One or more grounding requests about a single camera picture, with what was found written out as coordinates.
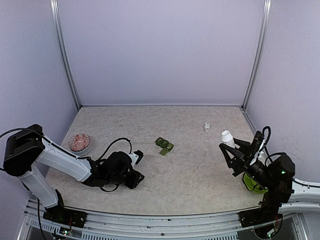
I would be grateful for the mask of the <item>green weekly pill organizer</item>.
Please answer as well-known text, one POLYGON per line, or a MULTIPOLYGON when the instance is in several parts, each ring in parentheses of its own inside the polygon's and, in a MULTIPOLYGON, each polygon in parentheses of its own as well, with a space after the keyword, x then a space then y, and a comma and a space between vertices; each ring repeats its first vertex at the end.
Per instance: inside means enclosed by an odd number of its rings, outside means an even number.
POLYGON ((166 140, 162 137, 158 137, 155 140, 155 145, 161 148, 159 154, 162 156, 165 156, 174 148, 173 143, 169 142, 168 140, 166 140))

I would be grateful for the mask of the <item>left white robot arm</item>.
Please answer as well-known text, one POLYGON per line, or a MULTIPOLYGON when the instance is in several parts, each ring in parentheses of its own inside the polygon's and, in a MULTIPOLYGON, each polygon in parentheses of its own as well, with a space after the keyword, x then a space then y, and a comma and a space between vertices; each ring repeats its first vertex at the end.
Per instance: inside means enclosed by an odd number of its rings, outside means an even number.
POLYGON ((144 156, 140 150, 130 153, 115 151, 108 158, 92 160, 89 156, 77 156, 58 146, 43 133, 43 128, 38 124, 10 129, 2 133, 1 137, 6 135, 9 137, 3 171, 18 178, 46 211, 61 223, 70 218, 70 211, 64 206, 59 191, 48 184, 37 164, 51 167, 85 186, 101 190, 107 185, 125 185, 134 189, 145 178, 134 169, 144 156))

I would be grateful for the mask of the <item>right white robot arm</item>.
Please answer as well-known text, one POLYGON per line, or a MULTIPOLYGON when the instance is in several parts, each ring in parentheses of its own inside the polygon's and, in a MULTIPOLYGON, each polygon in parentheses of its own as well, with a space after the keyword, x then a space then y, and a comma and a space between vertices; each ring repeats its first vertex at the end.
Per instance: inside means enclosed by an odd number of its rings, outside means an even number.
POLYGON ((233 176, 244 174, 255 182, 252 190, 261 187, 267 190, 260 202, 259 208, 239 212, 242 221, 266 222, 271 217, 279 217, 279 210, 286 207, 297 206, 304 210, 312 210, 307 204, 320 200, 319 183, 299 182, 294 179, 295 164, 284 152, 269 165, 263 164, 258 156, 265 146, 265 139, 258 132, 253 142, 235 139, 238 148, 233 148, 225 143, 219 145, 227 166, 233 169, 233 176))

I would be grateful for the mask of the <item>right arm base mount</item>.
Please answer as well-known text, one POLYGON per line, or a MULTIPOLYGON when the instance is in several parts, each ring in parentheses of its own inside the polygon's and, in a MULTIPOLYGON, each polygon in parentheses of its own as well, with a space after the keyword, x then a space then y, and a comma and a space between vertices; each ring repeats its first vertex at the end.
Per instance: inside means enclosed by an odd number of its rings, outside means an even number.
POLYGON ((238 213, 240 224, 243 228, 275 221, 280 218, 278 214, 282 202, 276 197, 271 197, 266 192, 258 208, 243 210, 238 213))

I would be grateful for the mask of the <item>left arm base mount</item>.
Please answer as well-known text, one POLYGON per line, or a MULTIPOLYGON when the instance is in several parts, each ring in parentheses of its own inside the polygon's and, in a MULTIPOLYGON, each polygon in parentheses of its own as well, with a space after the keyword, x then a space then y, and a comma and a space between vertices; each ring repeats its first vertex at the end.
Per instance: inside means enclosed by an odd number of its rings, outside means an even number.
POLYGON ((69 227, 84 228, 87 219, 87 213, 80 210, 66 208, 63 202, 62 195, 56 189, 57 205, 46 207, 43 218, 55 223, 68 225, 69 227))

